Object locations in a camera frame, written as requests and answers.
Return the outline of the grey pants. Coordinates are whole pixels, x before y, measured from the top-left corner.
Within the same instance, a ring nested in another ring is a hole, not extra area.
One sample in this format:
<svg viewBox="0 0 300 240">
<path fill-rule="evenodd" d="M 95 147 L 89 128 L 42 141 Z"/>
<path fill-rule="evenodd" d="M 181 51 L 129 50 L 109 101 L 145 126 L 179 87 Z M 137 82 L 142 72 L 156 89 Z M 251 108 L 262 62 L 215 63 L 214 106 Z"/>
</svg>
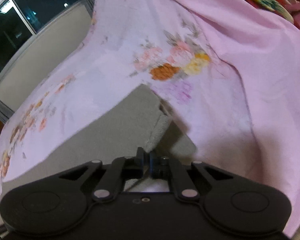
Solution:
<svg viewBox="0 0 300 240">
<path fill-rule="evenodd" d="M 146 85 L 57 147 L 29 171 L 2 185 L 3 193 L 93 160 L 131 157 L 138 147 L 189 162 L 196 151 L 172 119 L 172 109 Z"/>
</svg>

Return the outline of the pink floral bed sheet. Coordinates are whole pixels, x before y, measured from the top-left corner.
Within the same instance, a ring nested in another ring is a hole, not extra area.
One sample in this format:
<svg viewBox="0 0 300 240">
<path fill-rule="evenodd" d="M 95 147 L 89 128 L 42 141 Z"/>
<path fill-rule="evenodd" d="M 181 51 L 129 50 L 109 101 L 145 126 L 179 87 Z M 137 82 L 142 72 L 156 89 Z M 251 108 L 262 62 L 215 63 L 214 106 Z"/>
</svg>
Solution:
<svg viewBox="0 0 300 240">
<path fill-rule="evenodd" d="M 282 191 L 300 226 L 300 30 L 244 0 L 95 0 L 86 38 L 0 135 L 2 185 L 146 85 L 203 161 Z"/>
</svg>

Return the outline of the left grey curtain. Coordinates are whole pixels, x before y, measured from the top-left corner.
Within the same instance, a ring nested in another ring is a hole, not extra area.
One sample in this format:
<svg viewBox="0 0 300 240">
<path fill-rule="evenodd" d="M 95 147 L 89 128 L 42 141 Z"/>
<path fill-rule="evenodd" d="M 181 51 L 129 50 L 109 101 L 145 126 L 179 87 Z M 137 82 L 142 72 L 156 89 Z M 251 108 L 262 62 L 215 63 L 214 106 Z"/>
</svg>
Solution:
<svg viewBox="0 0 300 240">
<path fill-rule="evenodd" d="M 0 121 L 6 124 L 13 114 L 14 111 L 0 100 Z"/>
</svg>

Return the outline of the sliding glass window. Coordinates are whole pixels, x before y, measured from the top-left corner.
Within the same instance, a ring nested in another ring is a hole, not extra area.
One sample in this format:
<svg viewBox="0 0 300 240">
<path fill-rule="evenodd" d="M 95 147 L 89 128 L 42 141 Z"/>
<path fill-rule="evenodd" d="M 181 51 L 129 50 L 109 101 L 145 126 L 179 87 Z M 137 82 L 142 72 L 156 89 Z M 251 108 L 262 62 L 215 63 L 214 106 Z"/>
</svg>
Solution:
<svg viewBox="0 0 300 240">
<path fill-rule="evenodd" d="M 0 83 L 53 20 L 81 0 L 0 0 Z"/>
</svg>

